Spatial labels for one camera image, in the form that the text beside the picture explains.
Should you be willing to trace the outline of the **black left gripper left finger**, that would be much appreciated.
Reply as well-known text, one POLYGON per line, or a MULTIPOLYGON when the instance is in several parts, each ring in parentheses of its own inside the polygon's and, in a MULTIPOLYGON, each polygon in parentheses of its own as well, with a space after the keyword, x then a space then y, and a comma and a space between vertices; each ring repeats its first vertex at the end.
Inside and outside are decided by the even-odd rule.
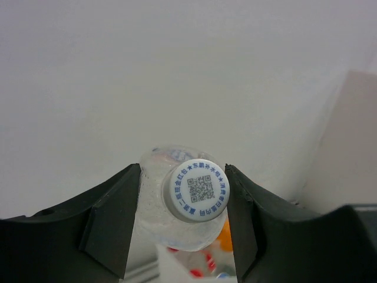
POLYGON ((1 220, 2 282, 119 282, 139 193, 140 166, 32 216, 1 220))

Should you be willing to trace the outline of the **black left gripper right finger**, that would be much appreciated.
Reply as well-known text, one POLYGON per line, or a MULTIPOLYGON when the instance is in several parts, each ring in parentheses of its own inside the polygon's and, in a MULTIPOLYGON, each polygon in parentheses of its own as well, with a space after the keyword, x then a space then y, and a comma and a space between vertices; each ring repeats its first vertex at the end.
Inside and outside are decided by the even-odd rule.
POLYGON ((239 282, 375 282, 376 205, 318 214, 225 167, 239 282))

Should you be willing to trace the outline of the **orange juice bottle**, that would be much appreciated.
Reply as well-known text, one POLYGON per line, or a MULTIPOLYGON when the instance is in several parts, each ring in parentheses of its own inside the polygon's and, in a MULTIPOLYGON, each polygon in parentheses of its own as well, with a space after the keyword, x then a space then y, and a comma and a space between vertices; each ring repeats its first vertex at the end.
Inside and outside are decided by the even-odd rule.
POLYGON ((232 236, 230 232, 229 220, 227 219, 224 226, 217 237, 219 247, 225 252, 233 252, 232 236))

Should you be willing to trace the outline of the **tall red-cap red-label bottle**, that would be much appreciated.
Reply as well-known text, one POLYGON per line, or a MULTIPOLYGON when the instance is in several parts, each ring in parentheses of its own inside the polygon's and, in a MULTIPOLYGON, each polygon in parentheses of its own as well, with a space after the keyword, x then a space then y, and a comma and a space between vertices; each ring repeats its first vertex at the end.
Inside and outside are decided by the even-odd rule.
POLYGON ((203 278, 204 277, 204 272, 201 269, 190 269, 189 274, 193 278, 203 278))

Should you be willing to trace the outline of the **white-cap clear labelled bottle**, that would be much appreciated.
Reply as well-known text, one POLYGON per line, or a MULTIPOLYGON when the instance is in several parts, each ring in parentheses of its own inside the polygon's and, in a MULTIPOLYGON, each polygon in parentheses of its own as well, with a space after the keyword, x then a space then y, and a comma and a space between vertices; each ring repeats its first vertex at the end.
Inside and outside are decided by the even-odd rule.
POLYGON ((191 147, 168 145, 144 153, 137 225, 156 244, 198 251, 220 234, 230 185, 225 165, 191 147))

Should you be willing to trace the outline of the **small red-cap red-label bottle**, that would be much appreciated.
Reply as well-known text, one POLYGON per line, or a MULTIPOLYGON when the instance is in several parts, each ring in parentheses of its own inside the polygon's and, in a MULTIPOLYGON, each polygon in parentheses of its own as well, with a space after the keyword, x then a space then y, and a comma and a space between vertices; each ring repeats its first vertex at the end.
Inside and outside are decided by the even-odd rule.
POLYGON ((211 253, 206 253, 205 254, 205 259, 206 259, 206 264, 207 264, 207 269, 209 270, 209 272, 214 272, 217 265, 216 265, 216 262, 212 256, 211 253))

